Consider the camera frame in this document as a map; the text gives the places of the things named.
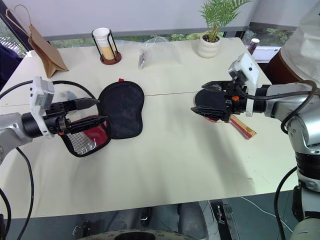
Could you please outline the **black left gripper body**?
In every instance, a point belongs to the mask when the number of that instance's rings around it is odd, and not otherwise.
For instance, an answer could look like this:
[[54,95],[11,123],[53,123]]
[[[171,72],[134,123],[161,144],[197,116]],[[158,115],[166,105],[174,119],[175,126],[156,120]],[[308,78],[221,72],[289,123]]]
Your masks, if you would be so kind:
[[49,132],[52,134],[68,133],[71,128],[71,120],[67,118],[67,114],[75,110],[74,100],[52,103],[43,117]]

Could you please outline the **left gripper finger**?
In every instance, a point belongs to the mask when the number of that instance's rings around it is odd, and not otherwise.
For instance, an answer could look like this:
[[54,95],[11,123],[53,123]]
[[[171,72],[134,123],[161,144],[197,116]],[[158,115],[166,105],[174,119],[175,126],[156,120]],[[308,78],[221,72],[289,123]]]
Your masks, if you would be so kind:
[[80,120],[76,120],[67,125],[67,133],[80,133],[86,130],[90,130],[99,127],[108,120],[107,116],[92,115]]
[[88,109],[94,105],[97,105],[100,101],[93,98],[77,98],[74,100],[69,100],[65,102],[66,111],[78,111]]

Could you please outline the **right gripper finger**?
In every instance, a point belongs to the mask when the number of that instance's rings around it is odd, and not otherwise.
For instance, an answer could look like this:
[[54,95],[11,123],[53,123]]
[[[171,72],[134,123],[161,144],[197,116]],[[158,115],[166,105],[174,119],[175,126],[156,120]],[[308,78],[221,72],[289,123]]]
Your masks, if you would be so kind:
[[223,92],[228,88],[228,86],[228,81],[210,81],[202,85],[201,88],[211,92]]
[[203,116],[212,121],[223,121],[228,123],[230,121],[230,113],[215,108],[207,108],[203,106],[195,106],[190,108],[194,113]]

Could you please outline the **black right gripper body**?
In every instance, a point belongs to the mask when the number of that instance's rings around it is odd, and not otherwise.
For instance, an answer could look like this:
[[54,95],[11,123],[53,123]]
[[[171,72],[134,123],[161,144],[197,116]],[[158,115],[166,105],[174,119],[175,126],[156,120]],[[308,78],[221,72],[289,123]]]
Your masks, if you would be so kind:
[[223,117],[225,123],[229,123],[232,114],[240,115],[246,111],[247,99],[238,93],[236,85],[229,81],[225,90],[226,113]]

